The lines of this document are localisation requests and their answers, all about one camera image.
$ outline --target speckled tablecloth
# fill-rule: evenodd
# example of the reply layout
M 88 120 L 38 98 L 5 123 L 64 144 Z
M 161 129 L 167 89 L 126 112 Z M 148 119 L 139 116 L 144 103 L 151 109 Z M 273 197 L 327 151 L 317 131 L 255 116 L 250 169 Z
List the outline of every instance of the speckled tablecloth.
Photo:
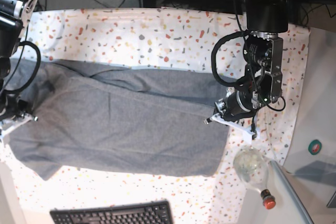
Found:
M 131 68 L 211 72 L 214 43 L 234 31 L 236 19 L 229 14 L 177 9 L 82 9 L 35 13 L 28 39 L 40 47 L 45 61 L 69 59 Z M 287 108 L 280 113 L 269 109 L 259 112 L 261 136 L 253 145 L 283 164 L 300 103 L 309 31 L 290 25 L 281 37 L 282 88 Z M 238 39 L 222 46 L 217 55 L 220 73 L 234 78 L 242 75 L 242 45 L 242 39 Z M 26 49 L 24 57 L 34 60 L 35 56 Z M 232 161 L 242 145 L 241 133 L 232 129 L 220 167 L 212 177 L 177 178 L 63 167 L 45 182 L 16 160 L 8 146 L 0 158 L 12 170 L 24 209 L 48 212 L 54 208 L 106 207 L 168 199 L 176 224 L 235 223 L 245 188 Z

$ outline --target table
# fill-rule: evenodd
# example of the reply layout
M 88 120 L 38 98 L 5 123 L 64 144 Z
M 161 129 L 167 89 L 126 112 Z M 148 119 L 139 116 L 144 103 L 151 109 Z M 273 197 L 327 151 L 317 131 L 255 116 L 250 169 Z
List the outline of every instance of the table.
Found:
M 78 9 L 34 13 L 28 40 L 39 46 L 44 61 L 67 59 L 133 69 L 211 72 L 214 43 L 237 30 L 235 16 L 222 13 L 165 8 Z M 261 134 L 253 145 L 280 164 L 287 156 L 297 118 L 309 33 L 308 29 L 290 25 L 288 32 L 281 34 L 282 89 L 287 108 L 283 112 L 259 111 L 257 126 Z M 242 46 L 242 39 L 232 40 L 218 52 L 220 74 L 233 78 L 243 74 Z M 35 60 L 29 49 L 24 57 Z M 106 207 L 167 199 L 176 224 L 235 223 L 246 190 L 232 161 L 244 144 L 242 134 L 231 129 L 222 161 L 212 177 L 178 178 L 64 166 L 45 182 L 21 164 L 8 146 L 0 158 L 12 170 L 25 213 L 48 214 L 54 208 Z

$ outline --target glass bottle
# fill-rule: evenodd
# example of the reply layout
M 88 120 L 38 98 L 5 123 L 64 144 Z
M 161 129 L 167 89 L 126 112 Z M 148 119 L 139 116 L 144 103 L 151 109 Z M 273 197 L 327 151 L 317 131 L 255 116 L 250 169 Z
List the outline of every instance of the glass bottle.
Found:
M 260 193 L 266 209 L 276 205 L 275 197 L 267 189 L 268 164 L 260 151 L 250 146 L 243 147 L 236 154 L 233 167 L 246 188 Z

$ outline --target black keyboard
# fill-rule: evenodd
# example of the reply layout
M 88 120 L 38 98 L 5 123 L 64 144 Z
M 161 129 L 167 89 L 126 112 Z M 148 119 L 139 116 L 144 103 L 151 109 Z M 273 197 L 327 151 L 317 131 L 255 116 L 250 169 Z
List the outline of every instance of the black keyboard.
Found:
M 50 211 L 55 224 L 173 224 L 168 201 L 124 207 Z

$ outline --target gray towel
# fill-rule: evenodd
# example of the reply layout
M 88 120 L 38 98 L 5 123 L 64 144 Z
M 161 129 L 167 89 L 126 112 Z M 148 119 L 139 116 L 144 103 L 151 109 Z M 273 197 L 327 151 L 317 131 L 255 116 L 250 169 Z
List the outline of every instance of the gray towel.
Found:
M 21 61 L 10 88 L 22 85 L 34 64 Z M 228 128 L 203 120 L 225 94 L 207 73 L 42 62 L 22 96 L 39 121 L 14 131 L 9 144 L 43 179 L 62 165 L 210 176 L 220 163 Z

